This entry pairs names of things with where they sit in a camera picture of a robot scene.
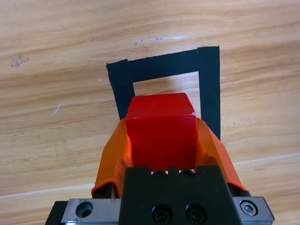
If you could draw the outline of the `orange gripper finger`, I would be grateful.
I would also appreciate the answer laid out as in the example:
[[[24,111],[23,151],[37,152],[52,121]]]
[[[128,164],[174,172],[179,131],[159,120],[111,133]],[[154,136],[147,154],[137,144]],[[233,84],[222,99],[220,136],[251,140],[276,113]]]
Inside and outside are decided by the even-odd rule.
[[[195,166],[218,165],[228,184],[246,190],[242,185],[225,146],[202,120],[196,119]]]
[[[117,125],[103,149],[95,181],[91,190],[93,198],[115,198],[122,196],[125,170],[133,166],[131,142],[127,133],[126,119]]]

